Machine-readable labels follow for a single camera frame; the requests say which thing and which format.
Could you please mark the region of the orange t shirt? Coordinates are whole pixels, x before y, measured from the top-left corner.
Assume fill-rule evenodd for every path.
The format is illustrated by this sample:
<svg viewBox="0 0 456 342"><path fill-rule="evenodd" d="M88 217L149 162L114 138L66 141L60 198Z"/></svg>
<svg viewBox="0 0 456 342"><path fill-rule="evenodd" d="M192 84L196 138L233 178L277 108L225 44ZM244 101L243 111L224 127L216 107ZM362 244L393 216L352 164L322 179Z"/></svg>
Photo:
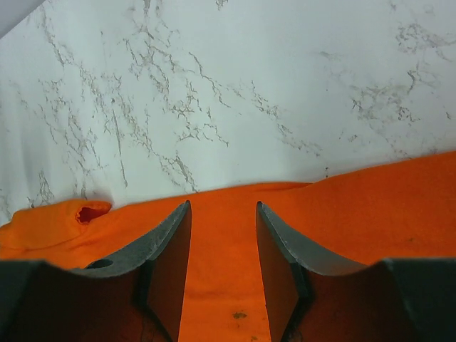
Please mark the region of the orange t shirt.
<svg viewBox="0 0 456 342"><path fill-rule="evenodd" d="M17 211L3 260L82 268L155 228L183 196L112 209L70 199ZM455 255L455 154L371 167L315 183L273 182L188 196L192 237L181 341L268 341L254 228L257 202L333 252L363 263Z"/></svg>

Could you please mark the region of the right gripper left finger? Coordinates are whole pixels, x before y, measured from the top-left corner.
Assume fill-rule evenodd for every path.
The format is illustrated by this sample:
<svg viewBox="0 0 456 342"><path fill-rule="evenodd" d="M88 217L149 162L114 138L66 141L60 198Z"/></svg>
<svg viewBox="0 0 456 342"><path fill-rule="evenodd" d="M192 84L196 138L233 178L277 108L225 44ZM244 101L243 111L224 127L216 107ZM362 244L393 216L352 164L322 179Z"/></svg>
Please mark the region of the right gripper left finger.
<svg viewBox="0 0 456 342"><path fill-rule="evenodd" d="M156 228L84 269L1 263L3 341L176 341L192 210L183 202Z"/></svg>

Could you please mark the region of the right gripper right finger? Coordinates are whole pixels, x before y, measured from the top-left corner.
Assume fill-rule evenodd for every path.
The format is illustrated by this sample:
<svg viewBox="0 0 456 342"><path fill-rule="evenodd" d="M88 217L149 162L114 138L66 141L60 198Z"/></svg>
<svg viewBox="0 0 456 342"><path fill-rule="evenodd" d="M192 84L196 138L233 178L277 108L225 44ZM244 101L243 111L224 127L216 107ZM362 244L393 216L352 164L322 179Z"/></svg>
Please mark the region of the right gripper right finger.
<svg viewBox="0 0 456 342"><path fill-rule="evenodd" d="M453 341L455 260L345 258L264 203L256 237L273 341Z"/></svg>

